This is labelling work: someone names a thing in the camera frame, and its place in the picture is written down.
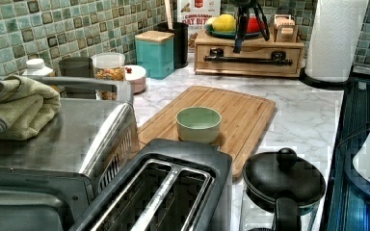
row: white marble countertop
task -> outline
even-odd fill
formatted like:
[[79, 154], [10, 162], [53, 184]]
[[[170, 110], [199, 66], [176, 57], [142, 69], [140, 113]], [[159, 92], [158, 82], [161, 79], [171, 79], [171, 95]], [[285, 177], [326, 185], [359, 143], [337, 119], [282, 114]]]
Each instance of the white marble countertop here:
[[[138, 126], [192, 85], [265, 97], [276, 102], [277, 110], [254, 153], [290, 147], [298, 156], [315, 165], [327, 182], [343, 91], [318, 90], [296, 79], [195, 75], [194, 54], [189, 54], [188, 62], [188, 66], [177, 69], [163, 80], [146, 79], [146, 90], [134, 96]], [[273, 214], [261, 210], [249, 200], [241, 209], [243, 189], [243, 180], [233, 182], [231, 230], [271, 228]], [[319, 230], [323, 203], [324, 197], [318, 210], [302, 216], [302, 230], [308, 230], [311, 216], [314, 216], [314, 225], [309, 230]], [[242, 210], [243, 218], [248, 222], [239, 225]]]

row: paper towel roll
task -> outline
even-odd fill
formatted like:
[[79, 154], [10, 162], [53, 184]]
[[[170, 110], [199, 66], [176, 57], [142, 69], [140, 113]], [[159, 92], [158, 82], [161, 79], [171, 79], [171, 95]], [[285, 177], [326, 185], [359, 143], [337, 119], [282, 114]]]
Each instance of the paper towel roll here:
[[305, 74], [326, 82], [348, 79], [368, 0], [319, 0]]

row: folded towel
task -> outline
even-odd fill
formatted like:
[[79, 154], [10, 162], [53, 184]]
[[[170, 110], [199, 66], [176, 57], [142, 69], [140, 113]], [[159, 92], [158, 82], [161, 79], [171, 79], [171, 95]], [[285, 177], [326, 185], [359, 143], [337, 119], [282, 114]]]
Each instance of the folded towel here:
[[0, 81], [0, 139], [27, 140], [59, 112], [60, 96], [35, 80], [11, 75]]

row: toaster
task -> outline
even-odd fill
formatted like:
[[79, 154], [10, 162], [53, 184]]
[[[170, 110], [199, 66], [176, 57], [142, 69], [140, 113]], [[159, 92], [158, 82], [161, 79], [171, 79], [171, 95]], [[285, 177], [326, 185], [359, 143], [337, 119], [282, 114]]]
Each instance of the toaster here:
[[0, 230], [67, 230], [139, 149], [132, 89], [128, 82], [33, 78], [118, 96], [61, 98], [37, 136], [0, 140]]
[[152, 140], [69, 230], [229, 230], [231, 162], [209, 144]]

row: wooden drawer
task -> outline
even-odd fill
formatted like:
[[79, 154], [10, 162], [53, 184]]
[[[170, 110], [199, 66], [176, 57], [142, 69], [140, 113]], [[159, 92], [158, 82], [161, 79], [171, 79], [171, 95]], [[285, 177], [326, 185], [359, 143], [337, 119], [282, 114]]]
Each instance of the wooden drawer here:
[[[256, 76], [299, 77], [302, 68], [304, 45], [301, 42], [273, 42], [263, 38], [246, 40], [240, 54], [233, 53], [232, 39], [210, 38], [205, 34], [198, 36], [195, 49], [195, 73], [238, 74]], [[272, 52], [283, 51], [291, 65], [246, 64], [227, 62], [206, 62], [212, 48], [224, 50], [224, 57], [271, 59]]]

